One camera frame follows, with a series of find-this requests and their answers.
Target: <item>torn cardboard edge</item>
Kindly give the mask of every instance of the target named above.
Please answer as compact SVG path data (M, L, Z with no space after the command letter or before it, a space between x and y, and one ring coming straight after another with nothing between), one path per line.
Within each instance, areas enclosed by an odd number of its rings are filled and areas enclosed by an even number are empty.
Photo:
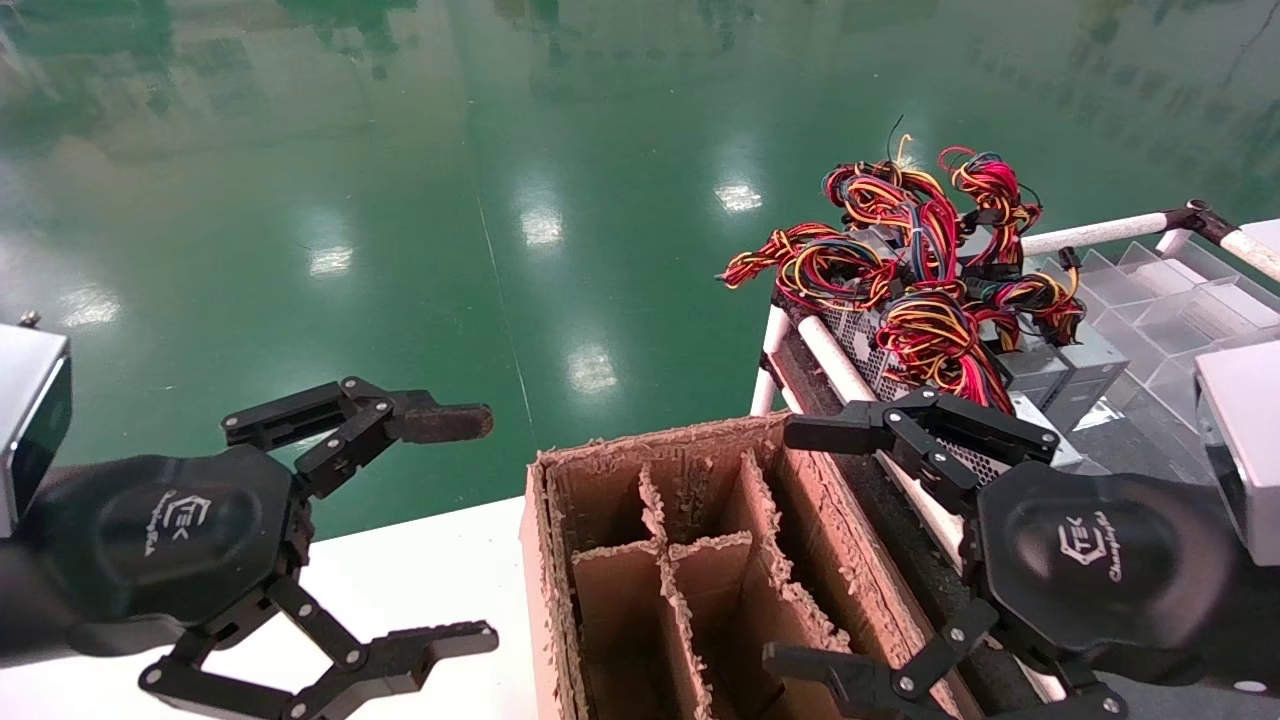
M590 678L582 664L584 648L591 642L584 641L575 623L577 580L572 575L580 569L591 570L584 568L584 562L616 560L618 548L599 547L600 542L614 537L627 541L621 543L630 548L626 556L634 552L652 556L650 551L657 551L652 566L658 570L660 597L668 609L658 615L663 624L660 635L666 665L681 676L678 682L673 678L675 703L681 716L737 720L716 682L721 666L731 670L730 675L741 670L742 676L754 678L760 687L748 688L753 692L769 691L771 683L777 685L776 679L750 675L763 674L760 647L750 647L756 641L763 644L765 639L774 639L847 652L850 638L844 630L854 630L860 651L886 657L899 655L895 648L923 644L924 632L914 624L910 598L904 598L904 585L883 557L883 548L829 457L815 456L827 460L824 465L809 459L809 454L781 451L782 420L781 415L745 418L593 443L540 454L530 465L522 541L543 720L596 717L591 712ZM764 461L756 461L756 456ZM778 488L780 497L786 498L785 507L795 510L796 515L804 514L805 507L818 509L814 516L822 527L810 533L801 552L835 560L819 562L819 571L814 574L824 585L819 596L826 597L815 600L792 578L794 565L778 544L781 511L762 464L774 469L769 480ZM612 487L593 487L602 483ZM635 511L635 515L622 516L620 509ZM617 533L620 523L632 525ZM700 612L705 597L689 592L690 585L699 589L698 580L690 580L689 574L705 571L705 568L699 570L704 553L705 557L732 557L728 565L735 565L736 556L726 552L741 552L746 538L751 548L740 584L744 600L737 607L724 610L722 605L719 610L713 606ZM788 550L796 552L795 547ZM625 584L616 579L613 583ZM760 612L740 611L749 596L765 609L763 615L774 616L773 624L754 618ZM835 620L819 602L833 612ZM713 630L703 632L703 614L713 619L717 614L732 615L719 621L739 623L744 632L737 634L751 638L748 646L728 653L733 662L744 660L742 669L724 665L727 647L721 647L714 637L703 637L714 635ZM860 614L869 616L858 621ZM722 637L732 634L721 633ZM723 689L730 694L735 691ZM756 700L773 705L751 707L749 715L837 715L829 696L814 683L788 684L777 697ZM943 694L940 702L955 712L950 696ZM599 719L611 720L607 715Z

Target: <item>cardboard divider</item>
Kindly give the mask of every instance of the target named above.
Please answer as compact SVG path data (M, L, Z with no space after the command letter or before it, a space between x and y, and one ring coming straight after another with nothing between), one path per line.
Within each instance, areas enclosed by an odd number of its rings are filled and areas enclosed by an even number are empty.
M753 430L741 432L746 427ZM603 454L596 441L539 454L536 465L547 492L558 496L561 532L570 551L648 537L640 519L644 503L637 482L644 465L667 501L666 528L672 542L690 542L709 534L692 528L719 514L727 488L737 477L739 456L762 443L772 454L781 446L781 430L780 416L695 425L685 429L680 445L623 438L609 442L609 452Z
M681 696L690 694L690 680L684 667L672 664L680 656L681 638L660 593L659 559L663 553L652 539L573 553L591 717L686 716Z
M690 546L673 546L680 589L692 610L694 650L705 659L713 708L721 720L835 720L820 684L780 680L760 666L767 642L849 651L813 597L791 580L792 562L777 544L780 515L753 451L719 518L726 530Z

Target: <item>white table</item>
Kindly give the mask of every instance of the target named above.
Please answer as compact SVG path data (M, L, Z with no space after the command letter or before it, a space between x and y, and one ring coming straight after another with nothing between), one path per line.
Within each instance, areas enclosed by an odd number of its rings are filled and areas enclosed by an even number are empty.
M517 497L311 547L302 587L361 642L390 630L466 620L488 620L500 638L495 652L444 660L421 693L375 700L353 720L535 720L529 610L516 537L524 506ZM138 674L163 653L74 657L0 670L0 717L196 717L138 689ZM314 683L328 666L329 660L280 615L205 664L211 673L291 692Z

